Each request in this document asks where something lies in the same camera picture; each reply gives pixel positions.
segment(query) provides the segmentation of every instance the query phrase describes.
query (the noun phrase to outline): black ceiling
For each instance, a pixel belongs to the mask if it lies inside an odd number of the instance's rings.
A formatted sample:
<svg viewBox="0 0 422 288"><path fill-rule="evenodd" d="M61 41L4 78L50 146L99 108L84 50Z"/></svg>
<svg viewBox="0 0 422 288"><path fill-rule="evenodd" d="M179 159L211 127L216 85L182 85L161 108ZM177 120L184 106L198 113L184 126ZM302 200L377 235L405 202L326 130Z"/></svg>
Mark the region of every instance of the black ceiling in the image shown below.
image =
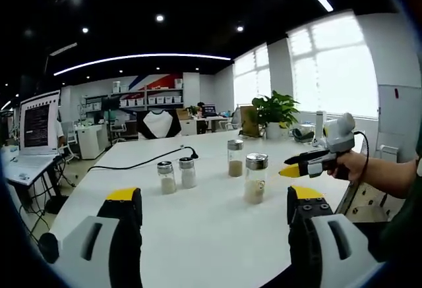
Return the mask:
<svg viewBox="0 0 422 288"><path fill-rule="evenodd" d="M357 14L393 12L389 0L328 0L335 11ZM230 57L260 43L284 37L286 30L327 12L317 0L13 0L8 10L11 68L0 85L0 105L19 89L20 80L37 80L42 88L133 74L195 71L215 74L230 62L211 59L124 59L53 73L81 63L140 53L196 53ZM163 14L163 23L155 21ZM236 26L245 31L238 33ZM87 27L89 32L82 33ZM47 55L77 42L54 57Z"/></svg>

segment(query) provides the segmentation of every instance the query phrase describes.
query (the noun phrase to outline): white powder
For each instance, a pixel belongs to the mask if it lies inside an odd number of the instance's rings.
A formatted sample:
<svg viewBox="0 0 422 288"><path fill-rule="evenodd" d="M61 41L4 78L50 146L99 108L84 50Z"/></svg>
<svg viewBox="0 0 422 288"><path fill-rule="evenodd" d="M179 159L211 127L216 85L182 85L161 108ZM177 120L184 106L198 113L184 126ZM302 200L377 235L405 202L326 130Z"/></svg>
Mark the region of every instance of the white powder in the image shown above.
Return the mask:
<svg viewBox="0 0 422 288"><path fill-rule="evenodd" d="M246 181L245 201L250 204L260 204L264 200L265 182L260 180Z"/></svg>
<svg viewBox="0 0 422 288"><path fill-rule="evenodd" d="M182 169L183 188L193 188L196 186L195 170Z"/></svg>
<svg viewBox="0 0 422 288"><path fill-rule="evenodd" d="M163 194L173 194L176 191L176 184L173 178L164 177L161 179L161 192Z"/></svg>

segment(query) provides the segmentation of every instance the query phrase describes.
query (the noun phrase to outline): black and white shirt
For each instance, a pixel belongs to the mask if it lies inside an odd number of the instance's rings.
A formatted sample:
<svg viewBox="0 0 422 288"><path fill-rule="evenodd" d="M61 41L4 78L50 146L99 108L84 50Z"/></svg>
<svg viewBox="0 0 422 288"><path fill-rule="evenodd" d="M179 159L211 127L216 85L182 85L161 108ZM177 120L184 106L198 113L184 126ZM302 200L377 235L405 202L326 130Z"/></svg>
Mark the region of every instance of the black and white shirt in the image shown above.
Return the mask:
<svg viewBox="0 0 422 288"><path fill-rule="evenodd" d="M181 135L181 126L176 110L162 110L161 112L138 112L136 127L138 138L151 140L153 138L172 138Z"/></svg>

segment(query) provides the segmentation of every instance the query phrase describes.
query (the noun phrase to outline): window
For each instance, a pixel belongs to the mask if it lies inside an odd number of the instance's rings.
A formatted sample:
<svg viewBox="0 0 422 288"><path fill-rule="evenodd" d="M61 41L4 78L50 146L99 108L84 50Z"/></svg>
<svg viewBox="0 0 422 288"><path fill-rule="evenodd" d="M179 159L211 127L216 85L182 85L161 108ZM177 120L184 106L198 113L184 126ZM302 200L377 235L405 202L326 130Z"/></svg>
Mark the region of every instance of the window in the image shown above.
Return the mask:
<svg viewBox="0 0 422 288"><path fill-rule="evenodd" d="M250 105L257 96L271 96L271 78L266 44L240 56L234 64L235 108Z"/></svg>
<svg viewBox="0 0 422 288"><path fill-rule="evenodd" d="M288 36L299 110L378 118L371 52L353 13L329 16Z"/></svg>

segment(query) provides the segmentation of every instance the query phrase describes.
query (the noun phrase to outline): white flower pot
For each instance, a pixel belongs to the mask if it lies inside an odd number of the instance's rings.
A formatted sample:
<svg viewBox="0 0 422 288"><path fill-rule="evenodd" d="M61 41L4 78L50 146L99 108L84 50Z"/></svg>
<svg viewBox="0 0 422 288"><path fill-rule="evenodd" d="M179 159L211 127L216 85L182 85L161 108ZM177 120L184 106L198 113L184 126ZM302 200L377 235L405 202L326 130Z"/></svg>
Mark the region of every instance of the white flower pot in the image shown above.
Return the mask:
<svg viewBox="0 0 422 288"><path fill-rule="evenodd" d="M280 128L277 122L270 122L265 131L268 140L286 140L289 138L289 129Z"/></svg>

